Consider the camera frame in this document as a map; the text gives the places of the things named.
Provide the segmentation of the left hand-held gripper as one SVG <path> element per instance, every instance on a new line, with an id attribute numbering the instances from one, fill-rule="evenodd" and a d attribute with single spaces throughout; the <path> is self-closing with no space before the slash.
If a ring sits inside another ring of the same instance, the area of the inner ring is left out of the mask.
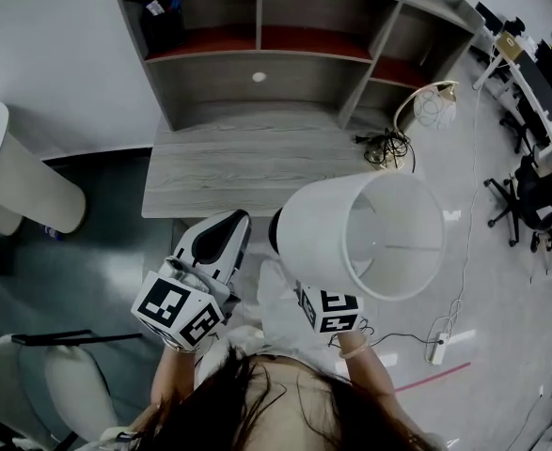
<path id="1" fill-rule="evenodd" d="M 176 349 L 193 352 L 240 301 L 231 279 L 251 234 L 244 210 L 208 217 L 185 230 L 157 272 L 149 272 L 131 312 Z"/>

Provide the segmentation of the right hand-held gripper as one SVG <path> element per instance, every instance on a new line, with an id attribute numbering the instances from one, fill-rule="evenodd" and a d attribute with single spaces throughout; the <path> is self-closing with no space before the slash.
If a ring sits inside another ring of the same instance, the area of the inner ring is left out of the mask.
<path id="1" fill-rule="evenodd" d="M 316 334 L 339 334 L 357 329 L 364 311 L 364 300 L 354 295 L 295 283 L 299 306 Z"/>

